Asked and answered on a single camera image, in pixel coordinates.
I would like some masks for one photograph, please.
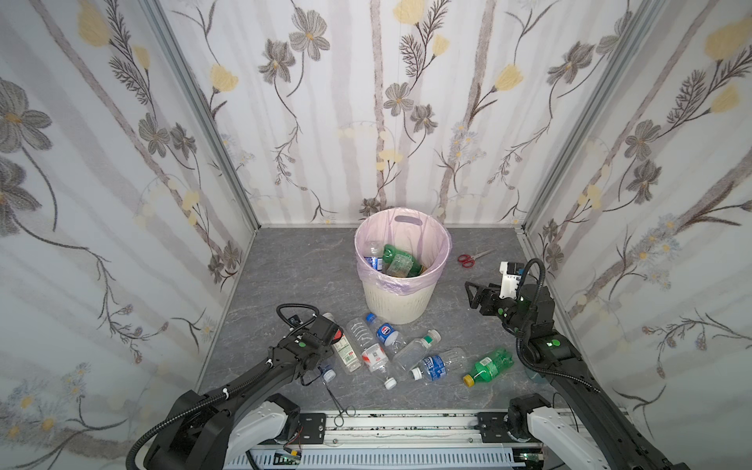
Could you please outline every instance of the green plastic bottle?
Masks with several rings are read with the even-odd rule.
[[[384,261],[384,265],[392,264],[392,261],[394,261],[394,256],[397,254],[408,256],[410,259],[413,260],[413,267],[410,268],[410,271],[408,272],[408,275],[406,277],[420,276],[423,273],[423,271],[425,271],[425,268],[420,265],[420,263],[415,258],[415,256],[412,256],[407,251],[400,250],[399,248],[390,244],[384,245],[384,256],[382,258],[382,260]]]
[[[474,386],[475,382],[490,382],[513,364],[512,355],[506,349],[500,347],[476,362],[470,373],[462,380],[468,387]]]

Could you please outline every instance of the blue bottle label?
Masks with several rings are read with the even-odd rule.
[[[447,374],[447,366],[444,365],[444,361],[439,356],[426,357],[423,360],[423,364],[428,369],[428,376],[431,378],[431,382],[437,381]]]
[[[382,343],[387,342],[387,338],[389,338],[392,333],[394,333],[394,328],[389,323],[381,325],[379,329],[376,330],[376,335]]]

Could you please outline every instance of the trash can handle hole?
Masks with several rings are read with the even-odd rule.
[[[394,220],[396,222],[407,222],[417,226],[423,225],[423,221],[421,219],[418,219],[417,217],[410,217],[408,215],[398,215],[397,217],[394,217]]]

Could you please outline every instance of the red scissor handle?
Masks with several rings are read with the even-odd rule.
[[[459,255],[457,261],[462,264],[463,268],[472,268],[475,265],[475,260],[470,255]]]

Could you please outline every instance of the bottle label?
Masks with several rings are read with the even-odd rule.
[[[355,354],[355,351],[353,351],[353,347],[350,346],[350,342],[344,336],[332,346],[334,346],[335,351],[339,354],[339,357],[342,359],[342,362],[344,362],[346,368],[349,368],[353,362],[358,362],[358,356]]]
[[[375,256],[364,256],[365,262],[367,262],[376,271],[381,271],[384,267],[384,259],[377,258]]]
[[[365,362],[365,364],[371,370],[376,369],[383,362],[389,361],[389,359],[387,359],[387,354],[384,353],[383,349],[381,349],[380,344],[374,344],[367,350],[363,351],[362,358],[363,358],[363,362]]]
[[[444,365],[444,361],[439,356],[426,357],[423,364],[426,365],[431,382],[437,381],[447,374],[447,366]]]
[[[394,333],[394,328],[389,323],[379,326],[379,329],[376,330],[376,336],[378,336],[382,343],[386,343],[387,338],[389,338],[392,333]]]
[[[490,357],[484,357],[481,359],[481,365],[485,365],[488,368],[488,373],[491,375],[491,378],[499,375],[499,368],[496,367],[496,364],[493,363]]]

